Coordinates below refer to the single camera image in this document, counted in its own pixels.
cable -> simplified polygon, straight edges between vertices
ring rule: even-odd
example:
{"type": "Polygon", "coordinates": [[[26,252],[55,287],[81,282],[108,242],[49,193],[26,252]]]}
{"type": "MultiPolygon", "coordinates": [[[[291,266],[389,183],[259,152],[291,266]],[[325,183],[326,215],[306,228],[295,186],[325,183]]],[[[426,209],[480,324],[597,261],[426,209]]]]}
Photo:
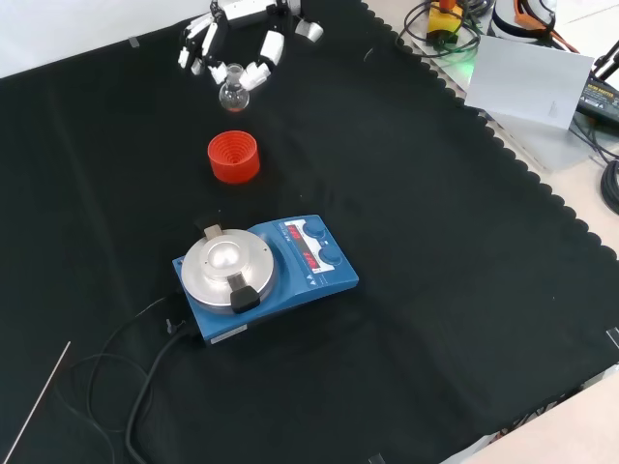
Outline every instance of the cable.
{"type": "Polygon", "coordinates": [[[148,377],[146,377],[146,381],[144,382],[144,385],[142,386],[142,390],[140,391],[139,395],[137,396],[137,399],[135,400],[135,403],[133,404],[132,412],[129,415],[129,420],[127,420],[127,427],[125,429],[125,447],[127,448],[127,451],[132,456],[132,458],[135,460],[135,462],[137,462],[138,464],[147,464],[147,462],[142,456],[140,456],[140,454],[133,448],[133,445],[132,445],[133,425],[135,424],[135,418],[137,417],[137,411],[139,410],[139,406],[142,400],[144,399],[144,395],[146,394],[146,391],[148,390],[148,387],[151,384],[151,381],[153,380],[153,376],[155,375],[155,372],[157,371],[157,368],[159,367],[159,364],[162,361],[163,356],[165,355],[165,353],[167,353],[167,351],[170,348],[172,348],[172,346],[174,346],[179,340],[181,340],[187,334],[188,334],[188,331],[182,329],[177,334],[172,336],[172,338],[170,338],[167,341],[167,343],[165,343],[165,345],[163,346],[163,348],[160,350],[160,352],[157,354],[157,357],[153,361],[153,365],[151,366],[151,369],[148,372],[148,377]]]}
{"type": "MultiPolygon", "coordinates": [[[[116,457],[114,454],[114,447],[112,445],[111,440],[109,439],[107,433],[123,433],[125,431],[125,429],[112,429],[112,428],[106,428],[103,425],[101,425],[101,423],[95,418],[93,411],[92,411],[92,392],[93,392],[93,387],[94,387],[94,381],[95,381],[95,377],[97,375],[97,369],[99,367],[99,364],[101,362],[102,358],[108,358],[108,359],[113,359],[115,361],[121,362],[121,363],[126,363],[127,365],[130,365],[131,367],[133,367],[135,370],[138,370],[143,376],[144,379],[146,380],[148,378],[148,374],[146,373],[146,371],[144,369],[142,369],[142,367],[137,364],[137,362],[134,362],[132,360],[130,360],[129,358],[125,358],[123,356],[120,355],[114,355],[114,354],[110,354],[110,353],[106,353],[105,350],[108,348],[108,346],[110,345],[110,343],[112,342],[112,340],[120,333],[122,332],[124,329],[126,329],[130,324],[132,324],[137,318],[139,318],[139,316],[141,316],[142,314],[144,314],[145,312],[147,312],[149,309],[151,309],[152,307],[154,307],[155,305],[158,305],[159,303],[163,302],[164,300],[166,300],[167,298],[169,298],[171,295],[159,298],[158,300],[155,300],[154,302],[150,303],[148,306],[146,306],[144,309],[142,309],[140,312],[138,312],[131,320],[129,320],[128,322],[122,324],[121,326],[119,326],[113,333],[112,335],[105,341],[105,343],[103,344],[103,348],[101,350],[101,352],[98,355],[92,355],[89,356],[87,358],[84,358],[72,365],[70,365],[67,369],[65,369],[64,371],[62,371],[59,374],[59,379],[61,378],[62,374],[66,371],[71,373],[74,369],[78,368],[79,366],[88,363],[92,360],[95,361],[95,365],[93,366],[93,369],[90,373],[90,378],[88,380],[88,388],[87,388],[87,392],[86,392],[86,411],[87,414],[82,413],[81,411],[77,410],[74,406],[72,406],[66,399],[65,397],[62,395],[62,393],[60,393],[60,388],[59,388],[59,382],[56,381],[54,384],[54,392],[56,394],[56,396],[58,397],[58,399],[60,400],[60,402],[62,403],[62,405],[67,408],[72,414],[74,414],[76,417],[78,417],[79,419],[88,422],[95,430],[97,430],[105,439],[105,442],[107,443],[110,453],[111,453],[111,462],[112,464],[115,464],[116,462],[116,457]]],[[[148,411],[151,407],[151,404],[153,402],[153,392],[152,390],[150,390],[149,392],[149,397],[148,397],[148,402],[147,404],[144,406],[143,409],[143,413],[142,413],[142,418],[145,418],[146,415],[148,414],[148,411]]]]}
{"type": "Polygon", "coordinates": [[[410,26],[415,22],[415,20],[419,16],[421,16],[422,14],[424,14],[426,12],[429,12],[430,9],[435,9],[435,10],[438,10],[439,12],[441,12],[444,15],[451,15],[453,17],[456,17],[457,19],[459,19],[459,25],[457,26],[457,28],[454,31],[452,31],[450,33],[450,35],[447,38],[443,39],[443,41],[438,44],[438,46],[440,48],[444,49],[445,51],[440,52],[440,53],[430,54],[430,55],[424,54],[424,55],[417,55],[417,56],[421,56],[423,58],[440,58],[440,57],[443,57],[443,56],[452,55],[454,53],[462,53],[462,52],[465,52],[465,51],[471,51],[471,50],[476,49],[479,46],[480,39],[482,37],[482,33],[480,32],[480,30],[475,25],[475,21],[474,20],[471,20],[471,24],[468,24],[466,22],[466,18],[469,17],[468,1],[465,0],[463,3],[464,3],[464,7],[463,7],[463,10],[462,10],[462,15],[454,13],[452,11],[442,10],[441,8],[437,7],[436,5],[433,5],[431,1],[426,1],[426,2],[423,2],[423,3],[419,4],[419,5],[417,5],[410,12],[408,12],[406,17],[404,18],[404,29],[402,29],[402,31],[396,37],[396,42],[395,42],[396,48],[398,48],[399,50],[402,50],[402,47],[399,45],[399,41],[404,36],[404,34],[408,34],[412,38],[417,39],[418,41],[421,41],[421,42],[424,42],[424,43],[431,42],[428,39],[425,39],[425,38],[422,38],[422,37],[419,37],[419,36],[415,35],[409,28],[410,28],[410,26]],[[419,10],[419,12],[415,16],[413,16],[412,19],[409,20],[410,16],[413,15],[414,13],[416,13],[418,10],[419,10]],[[473,39],[471,39],[469,42],[465,43],[464,45],[457,46],[455,48],[448,48],[447,46],[445,46],[445,42],[450,40],[453,36],[456,36],[457,32],[461,28],[464,28],[468,32],[470,32],[473,35],[473,39]]]}
{"type": "MultiPolygon", "coordinates": [[[[84,364],[84,363],[88,363],[92,360],[97,360],[100,361],[101,358],[108,358],[108,359],[112,359],[115,361],[119,361],[121,363],[126,363],[128,365],[130,365],[131,367],[133,367],[135,370],[137,370],[138,372],[140,372],[145,379],[148,379],[148,374],[144,371],[144,369],[142,369],[137,362],[134,362],[132,360],[130,360],[129,358],[125,358],[123,356],[120,355],[113,355],[110,353],[100,353],[99,355],[92,355],[89,356],[87,358],[84,358],[83,360],[80,360],[74,364],[72,364],[69,368],[67,368],[65,371],[63,372],[72,372],[73,369],[75,369],[76,367],[79,367],[80,365],[84,364]]],[[[60,400],[60,402],[62,403],[62,405],[67,408],[70,412],[72,412],[75,416],[77,416],[78,418],[82,419],[83,421],[86,421],[88,423],[90,423],[90,425],[97,430],[105,439],[105,442],[107,443],[108,447],[109,447],[109,452],[111,454],[111,462],[112,464],[115,464],[116,462],[116,456],[114,453],[114,447],[112,445],[111,440],[109,439],[109,437],[107,436],[107,433],[105,431],[105,429],[94,419],[89,418],[88,416],[86,416],[85,414],[83,414],[81,411],[78,411],[77,409],[75,409],[74,406],[72,406],[69,401],[67,401],[65,399],[65,397],[62,395],[62,393],[60,393],[60,388],[58,387],[59,385],[59,381],[57,380],[54,383],[54,393],[56,394],[56,396],[58,397],[58,399],[60,400]]]]}
{"type": "MultiPolygon", "coordinates": [[[[457,5],[464,9],[466,0],[457,0],[457,5]]],[[[494,6],[495,0],[468,0],[468,12],[471,16],[485,15],[494,6]]]]}
{"type": "Polygon", "coordinates": [[[574,130],[570,129],[570,132],[580,138],[583,142],[587,143],[593,148],[602,159],[606,162],[606,168],[602,173],[602,179],[600,180],[600,193],[606,206],[610,208],[616,215],[619,215],[619,184],[617,183],[617,173],[619,171],[619,156],[610,153],[606,148],[602,147],[598,143],[598,137],[596,135],[595,126],[591,127],[591,131],[587,134],[582,126],[574,119],[574,124],[579,131],[585,136],[586,140],[580,137],[574,130]],[[613,160],[608,159],[604,154],[613,157],[613,160]]]}
{"type": "MultiPolygon", "coordinates": [[[[150,303],[148,306],[146,306],[144,309],[142,309],[140,312],[138,312],[132,319],[130,319],[129,321],[127,321],[126,323],[122,324],[121,326],[119,326],[114,332],[112,332],[112,334],[109,336],[109,338],[105,341],[105,343],[103,344],[103,348],[101,349],[101,354],[105,353],[105,351],[107,350],[107,347],[109,346],[109,344],[112,342],[112,340],[122,331],[124,331],[128,326],[130,326],[133,322],[135,322],[137,320],[137,318],[139,316],[141,316],[142,314],[144,314],[145,312],[147,312],[149,309],[151,309],[152,307],[158,305],[159,303],[162,303],[163,301],[165,301],[167,298],[169,298],[170,295],[167,295],[165,297],[161,297],[158,300],[155,300],[154,302],[150,303]]],[[[101,361],[101,358],[98,358],[97,361],[95,362],[95,365],[93,365],[93,370],[90,373],[90,378],[88,379],[88,387],[86,390],[86,412],[88,414],[88,417],[90,419],[92,419],[93,421],[95,421],[103,430],[109,432],[109,433],[123,433],[125,431],[124,428],[107,428],[104,427],[96,418],[95,415],[93,413],[93,408],[92,408],[92,395],[93,395],[93,385],[95,382],[95,377],[97,376],[97,369],[99,368],[99,362],[101,361]]],[[[149,396],[149,402],[148,405],[146,406],[145,410],[144,410],[144,414],[142,417],[145,417],[146,414],[148,413],[148,409],[150,408],[150,404],[152,402],[152,392],[151,395],[149,396]]]]}
{"type": "Polygon", "coordinates": [[[538,2],[540,2],[540,6],[543,9],[545,9],[547,12],[549,12],[551,16],[554,16],[554,10],[552,8],[547,7],[544,3],[544,0],[538,0],[538,2]]]}

digital display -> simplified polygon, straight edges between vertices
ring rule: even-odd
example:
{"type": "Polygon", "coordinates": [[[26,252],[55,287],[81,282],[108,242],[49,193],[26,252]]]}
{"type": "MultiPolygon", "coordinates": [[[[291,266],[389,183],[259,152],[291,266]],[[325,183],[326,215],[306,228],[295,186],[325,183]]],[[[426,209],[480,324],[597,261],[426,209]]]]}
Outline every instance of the digital display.
{"type": "Polygon", "coordinates": [[[301,233],[299,232],[297,226],[294,224],[290,224],[286,227],[288,227],[288,233],[290,234],[290,237],[292,237],[292,239],[296,242],[297,247],[299,247],[299,250],[301,250],[301,254],[303,254],[303,257],[306,260],[306,263],[308,263],[308,266],[311,269],[320,268],[316,261],[316,258],[314,258],[313,254],[311,253],[308,244],[306,244],[306,241],[303,240],[303,237],[301,236],[301,233]]]}

red cup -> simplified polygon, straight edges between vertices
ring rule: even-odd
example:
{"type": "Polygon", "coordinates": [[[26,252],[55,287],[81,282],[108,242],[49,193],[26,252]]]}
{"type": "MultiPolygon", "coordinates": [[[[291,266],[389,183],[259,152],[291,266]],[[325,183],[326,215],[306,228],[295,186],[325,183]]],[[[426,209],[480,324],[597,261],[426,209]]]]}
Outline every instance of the red cup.
{"type": "Polygon", "coordinates": [[[213,174],[227,184],[243,184],[260,170],[258,145],[247,132],[229,130],[217,135],[208,148],[213,174]]]}

black fabric tablecloth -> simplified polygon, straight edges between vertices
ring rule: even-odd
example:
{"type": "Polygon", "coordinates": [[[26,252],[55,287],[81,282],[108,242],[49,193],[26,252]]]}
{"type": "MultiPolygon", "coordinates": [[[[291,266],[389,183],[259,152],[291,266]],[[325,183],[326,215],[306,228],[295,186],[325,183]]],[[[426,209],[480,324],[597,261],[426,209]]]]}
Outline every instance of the black fabric tablecloth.
{"type": "MultiPolygon", "coordinates": [[[[319,214],[361,282],[214,347],[179,346],[138,427],[154,462],[439,462],[616,361],[616,255],[362,4],[307,12],[323,40],[289,40],[239,114],[209,78],[178,73],[181,25],[0,81],[0,453],[67,340],[73,360],[91,354],[172,291],[171,260],[215,211],[235,228],[319,214]],[[239,187],[206,159],[231,129],[262,161],[239,187]]],[[[223,58],[248,63],[261,33],[230,36],[223,58]]],[[[148,365],[165,317],[188,317],[181,297],[114,350],[148,365]]],[[[65,382],[75,404],[84,376],[65,382]]],[[[102,421],[122,424],[139,381],[104,366],[102,421]]],[[[21,462],[109,455],[48,396],[21,462]]]]}

white paper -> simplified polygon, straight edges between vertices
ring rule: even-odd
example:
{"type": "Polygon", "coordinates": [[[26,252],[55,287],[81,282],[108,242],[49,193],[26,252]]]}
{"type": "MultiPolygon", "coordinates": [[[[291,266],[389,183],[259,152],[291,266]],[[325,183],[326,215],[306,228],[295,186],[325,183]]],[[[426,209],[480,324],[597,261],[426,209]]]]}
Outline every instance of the white paper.
{"type": "Polygon", "coordinates": [[[567,129],[593,58],[482,36],[466,104],[567,129]]]}

